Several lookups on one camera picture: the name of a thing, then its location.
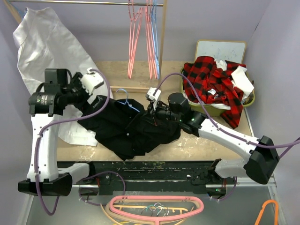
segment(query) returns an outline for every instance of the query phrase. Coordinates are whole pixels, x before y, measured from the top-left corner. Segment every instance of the plaid fabric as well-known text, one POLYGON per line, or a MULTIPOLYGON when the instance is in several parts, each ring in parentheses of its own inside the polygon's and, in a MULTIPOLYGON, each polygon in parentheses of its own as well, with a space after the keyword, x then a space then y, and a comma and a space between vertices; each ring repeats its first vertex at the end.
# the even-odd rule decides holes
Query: plaid fabric
MULTIPOLYGON (((200 99, 206 104, 224 103, 231 107, 221 117, 232 127, 236 128, 240 122, 243 110, 241 100, 243 91, 233 87, 231 73, 238 67, 246 67, 245 64, 226 61, 227 70, 218 69, 214 58, 200 56, 194 63, 185 63, 183 74, 193 84, 200 99)), ((192 102, 198 103, 196 96, 186 80, 183 80, 183 88, 192 102)))

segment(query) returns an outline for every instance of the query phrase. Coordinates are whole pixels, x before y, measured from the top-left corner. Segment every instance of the black garment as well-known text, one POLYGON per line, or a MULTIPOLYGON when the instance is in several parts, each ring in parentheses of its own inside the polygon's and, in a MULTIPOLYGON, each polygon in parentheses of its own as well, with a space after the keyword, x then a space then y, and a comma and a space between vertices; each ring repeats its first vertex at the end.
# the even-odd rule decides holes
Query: black garment
MULTIPOLYGON (((83 111, 89 115, 102 107, 106 96, 99 95, 83 111)), ((128 99, 128 102, 140 112, 110 99, 107 107, 98 115, 80 120, 78 123, 87 130, 96 132, 95 139, 108 149, 114 151, 122 160, 134 156, 144 156, 160 144, 168 144, 180 137, 178 123, 155 120, 144 110, 139 102, 128 99)))

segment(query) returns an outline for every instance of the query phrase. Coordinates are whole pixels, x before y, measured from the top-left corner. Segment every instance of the gray floor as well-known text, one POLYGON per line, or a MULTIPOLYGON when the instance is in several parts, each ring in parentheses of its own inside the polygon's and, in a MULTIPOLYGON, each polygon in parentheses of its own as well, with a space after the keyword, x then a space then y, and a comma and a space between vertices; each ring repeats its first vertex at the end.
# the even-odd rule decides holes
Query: gray floor
MULTIPOLYGON (((197 196, 204 202, 202 213, 189 218, 184 225, 254 225, 264 201, 270 199, 268 187, 237 187, 234 193, 221 202, 210 201, 207 195, 188 192, 126 192, 127 195, 189 195, 197 196)), ((46 205, 52 209, 54 197, 45 197, 46 205)), ((54 216, 48 216, 35 197, 27 225, 112 225, 97 206, 78 200, 78 189, 73 188, 68 197, 59 200, 54 216)), ((111 196, 93 196, 92 201, 106 203, 111 196)), ((268 206, 260 224, 274 223, 274 208, 268 206)))

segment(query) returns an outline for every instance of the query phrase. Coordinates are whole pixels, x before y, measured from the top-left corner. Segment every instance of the gray wall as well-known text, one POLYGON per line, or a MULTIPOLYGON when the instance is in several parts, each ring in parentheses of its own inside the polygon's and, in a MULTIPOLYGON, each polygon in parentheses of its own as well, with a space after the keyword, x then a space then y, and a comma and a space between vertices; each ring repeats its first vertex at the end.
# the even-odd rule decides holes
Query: gray wall
POLYGON ((0 195, 1 224, 16 225, 25 194, 17 183, 26 178, 31 155, 29 93, 20 77, 12 32, 17 27, 0 1, 0 195))
MULTIPOLYGON (((109 0, 128 2, 127 0, 109 0)), ((193 60, 199 39, 248 41, 270 0, 168 0, 164 60, 193 60)), ((29 4, 16 3, 23 8, 29 4)), ((93 60, 128 60, 129 16, 126 6, 35 3, 52 7, 93 60)), ((158 33, 162 8, 157 10, 158 33)), ((136 60, 146 60, 141 30, 136 60)))
MULTIPOLYGON (((275 144, 300 136, 299 24, 300 1, 272 0, 248 44, 245 60, 257 97, 249 115, 255 135, 267 135, 275 144)), ((275 170, 281 204, 291 225, 300 221, 299 158, 297 145, 275 170)))

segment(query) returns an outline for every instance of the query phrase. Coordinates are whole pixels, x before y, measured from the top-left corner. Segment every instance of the laundry basket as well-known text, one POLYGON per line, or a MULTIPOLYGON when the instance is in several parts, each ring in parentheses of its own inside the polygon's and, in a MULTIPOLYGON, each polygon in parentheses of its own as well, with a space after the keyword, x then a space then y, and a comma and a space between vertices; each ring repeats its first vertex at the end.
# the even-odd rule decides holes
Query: laundry basket
MULTIPOLYGON (((182 80, 181 80, 180 88, 181 88, 181 92, 183 93, 183 81, 182 80)), ((247 104, 244 104, 243 105, 244 107, 249 107, 254 103, 254 101, 255 101, 255 92, 253 91, 252 94, 253 94, 252 100, 250 102, 247 102, 247 104)), ((195 110, 195 111, 198 111, 198 112, 201 112, 201 113, 205 113, 204 110, 202 109, 201 105, 190 102, 190 101, 189 101, 189 105, 191 106, 192 110, 195 110)), ((226 111, 226 109, 217 109, 217 108, 215 108, 211 105, 205 105, 204 107, 205 107, 205 109, 207 110, 207 112, 209 113, 210 116, 220 116, 222 113, 224 113, 226 111)))

